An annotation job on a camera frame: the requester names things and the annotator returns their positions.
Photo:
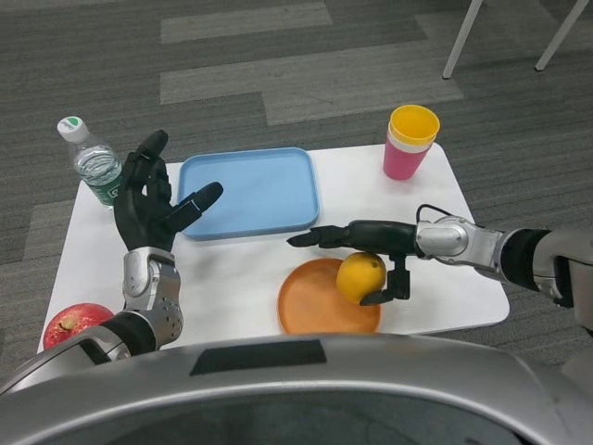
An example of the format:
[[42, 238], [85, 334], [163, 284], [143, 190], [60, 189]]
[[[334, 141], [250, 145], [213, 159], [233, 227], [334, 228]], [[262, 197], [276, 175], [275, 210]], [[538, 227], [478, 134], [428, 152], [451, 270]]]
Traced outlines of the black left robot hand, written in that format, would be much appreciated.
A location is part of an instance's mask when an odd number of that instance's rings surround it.
[[123, 164], [114, 216], [129, 251], [150, 247], [170, 252], [175, 236], [201, 218], [223, 193], [222, 185], [212, 182], [171, 205], [171, 185], [161, 158], [168, 139], [163, 130], [151, 133]]

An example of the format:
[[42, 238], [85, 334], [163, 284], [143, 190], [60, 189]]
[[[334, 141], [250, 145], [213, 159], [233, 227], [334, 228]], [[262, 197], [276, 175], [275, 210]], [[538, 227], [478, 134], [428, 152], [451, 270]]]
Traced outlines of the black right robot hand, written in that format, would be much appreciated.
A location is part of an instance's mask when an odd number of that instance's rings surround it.
[[361, 252], [386, 255], [394, 262], [386, 273], [386, 289], [362, 294], [360, 306], [385, 304], [394, 299], [410, 298], [410, 272], [406, 258], [417, 256], [416, 226], [404, 222], [357, 220], [345, 227], [326, 225], [287, 239], [294, 248], [354, 248]]

